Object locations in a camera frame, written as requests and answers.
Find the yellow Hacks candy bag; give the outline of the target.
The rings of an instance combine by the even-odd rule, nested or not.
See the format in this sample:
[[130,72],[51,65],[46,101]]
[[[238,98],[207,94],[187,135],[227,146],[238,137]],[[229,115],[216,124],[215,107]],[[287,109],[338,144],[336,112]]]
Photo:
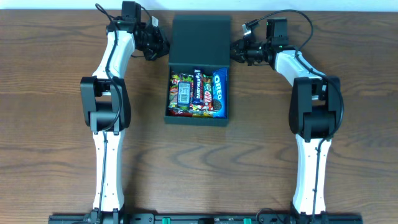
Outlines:
[[202,113],[193,113],[194,118],[212,118],[213,114],[211,111],[203,111]]

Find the blue Oreo cookie pack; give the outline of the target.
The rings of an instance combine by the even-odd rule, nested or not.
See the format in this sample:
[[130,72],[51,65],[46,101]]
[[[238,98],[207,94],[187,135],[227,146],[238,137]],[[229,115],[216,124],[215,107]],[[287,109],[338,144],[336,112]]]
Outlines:
[[220,68],[213,72],[212,79],[213,117],[226,118],[228,69]]

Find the small blue silver box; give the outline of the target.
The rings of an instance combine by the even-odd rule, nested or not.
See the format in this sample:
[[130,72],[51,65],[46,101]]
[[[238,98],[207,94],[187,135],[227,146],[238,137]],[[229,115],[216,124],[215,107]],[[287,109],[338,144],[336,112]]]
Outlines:
[[178,94],[177,94],[177,105],[178,106],[189,106],[190,105],[190,83],[179,82],[178,83]]

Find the purple Dairy Milk bar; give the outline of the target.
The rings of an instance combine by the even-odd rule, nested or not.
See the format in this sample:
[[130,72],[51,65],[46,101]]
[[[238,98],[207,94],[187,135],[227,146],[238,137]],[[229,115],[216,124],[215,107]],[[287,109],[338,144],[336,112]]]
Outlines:
[[201,70],[194,70],[192,104],[203,104],[203,74]]

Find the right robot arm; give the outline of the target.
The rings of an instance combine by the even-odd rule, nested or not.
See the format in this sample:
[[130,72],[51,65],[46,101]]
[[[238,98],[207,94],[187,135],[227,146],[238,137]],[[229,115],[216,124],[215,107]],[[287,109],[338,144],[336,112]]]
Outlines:
[[325,212],[326,160],[344,115],[339,78],[316,70],[298,47],[274,39],[237,40],[231,44],[231,58],[248,65],[266,62],[291,84],[289,126],[298,147],[292,205],[300,215],[316,217]]

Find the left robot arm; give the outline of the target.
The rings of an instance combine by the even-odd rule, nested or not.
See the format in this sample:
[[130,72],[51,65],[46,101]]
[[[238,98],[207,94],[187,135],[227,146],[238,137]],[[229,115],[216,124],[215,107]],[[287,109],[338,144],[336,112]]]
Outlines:
[[107,46],[92,76],[80,82],[81,100],[86,125],[93,133],[96,149],[96,195],[92,222],[116,218],[124,205],[121,180],[122,148],[131,122],[131,106],[124,75],[135,50],[146,60],[167,55],[169,43],[151,17],[148,22],[122,17],[106,28]]

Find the black gift box with lid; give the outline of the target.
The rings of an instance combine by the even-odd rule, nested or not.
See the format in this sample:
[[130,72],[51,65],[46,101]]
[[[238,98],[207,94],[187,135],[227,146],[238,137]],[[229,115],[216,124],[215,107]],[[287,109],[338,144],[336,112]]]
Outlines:
[[[231,18],[220,15],[177,15],[173,20],[169,55],[169,83],[165,122],[200,126],[226,126],[229,100],[229,45]],[[228,69],[226,118],[194,118],[171,116],[168,109],[172,72],[189,73],[201,70],[203,76],[220,68]]]

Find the red Hacks candy bag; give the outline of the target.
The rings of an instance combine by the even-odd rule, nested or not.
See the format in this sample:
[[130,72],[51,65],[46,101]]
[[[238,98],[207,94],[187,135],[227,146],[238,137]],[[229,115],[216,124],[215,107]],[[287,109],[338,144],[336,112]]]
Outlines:
[[180,110],[178,108],[169,109],[169,113],[171,116],[183,116],[183,117],[192,117],[193,114],[187,110]]

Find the black Haribo candy bag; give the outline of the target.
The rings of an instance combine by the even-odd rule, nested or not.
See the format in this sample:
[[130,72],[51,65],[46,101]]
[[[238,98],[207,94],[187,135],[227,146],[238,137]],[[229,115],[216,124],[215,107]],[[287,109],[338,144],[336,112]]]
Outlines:
[[[169,88],[169,104],[168,109],[178,108],[180,110],[187,110],[190,113],[202,113],[202,107],[199,105],[193,105],[193,74],[189,73],[175,73],[172,72],[170,78],[170,88]],[[179,82],[189,82],[190,87],[190,105],[189,106],[178,106],[177,105],[177,94],[178,94],[178,83]]]

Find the red green KitKat bar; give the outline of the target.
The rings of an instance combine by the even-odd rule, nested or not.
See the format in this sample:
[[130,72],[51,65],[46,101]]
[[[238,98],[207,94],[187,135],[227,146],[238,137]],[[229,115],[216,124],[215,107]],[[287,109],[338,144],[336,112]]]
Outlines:
[[203,111],[213,110],[212,76],[203,76]]

